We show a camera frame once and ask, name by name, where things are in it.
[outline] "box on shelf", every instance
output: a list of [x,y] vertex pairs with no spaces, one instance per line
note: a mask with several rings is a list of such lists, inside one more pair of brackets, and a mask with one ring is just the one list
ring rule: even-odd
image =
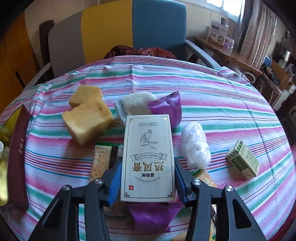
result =
[[258,175],[260,162],[242,140],[238,140],[236,144],[229,149],[226,158],[246,180]]
[[219,45],[223,46],[225,43],[227,31],[228,31],[228,26],[224,26],[212,20],[208,40],[212,40],[218,43]]
[[25,183],[25,145],[31,114],[21,105],[0,128],[4,152],[0,158],[0,206],[28,208]]

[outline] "white plastic bag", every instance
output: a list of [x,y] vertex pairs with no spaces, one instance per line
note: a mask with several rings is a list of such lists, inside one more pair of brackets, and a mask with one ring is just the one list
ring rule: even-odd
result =
[[202,126],[190,122],[181,133],[181,149],[189,168],[205,169],[211,162],[211,152]]

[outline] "hand illustration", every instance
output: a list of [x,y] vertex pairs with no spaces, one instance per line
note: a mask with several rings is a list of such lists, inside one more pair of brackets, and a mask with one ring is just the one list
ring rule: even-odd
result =
[[150,136],[151,136],[151,133],[152,133],[152,130],[150,130],[150,129],[148,130],[147,134],[145,134],[145,132],[144,132],[144,134],[141,136],[141,141],[140,141],[140,142],[143,141],[143,145],[141,145],[141,146],[147,146],[147,145],[149,145],[150,148],[152,148],[152,149],[156,149],[156,148],[155,148],[154,146],[152,146],[151,144],[157,144],[158,142],[149,141]]

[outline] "sponge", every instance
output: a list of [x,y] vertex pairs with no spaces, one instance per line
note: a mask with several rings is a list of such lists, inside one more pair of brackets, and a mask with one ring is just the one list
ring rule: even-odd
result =
[[114,125],[109,107],[100,99],[86,102],[62,113],[74,141],[85,146]]
[[81,85],[77,88],[74,95],[69,100],[71,108],[75,108],[88,101],[101,100],[103,98],[102,91],[99,87],[90,85]]

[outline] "plastic bag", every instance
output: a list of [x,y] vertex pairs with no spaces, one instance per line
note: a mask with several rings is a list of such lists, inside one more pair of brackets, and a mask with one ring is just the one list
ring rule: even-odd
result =
[[189,168],[205,169],[211,162],[211,152],[202,126],[190,122],[181,133],[181,149]]
[[170,127],[174,129],[182,119],[180,94],[178,91],[148,103],[148,108],[154,115],[168,114]]

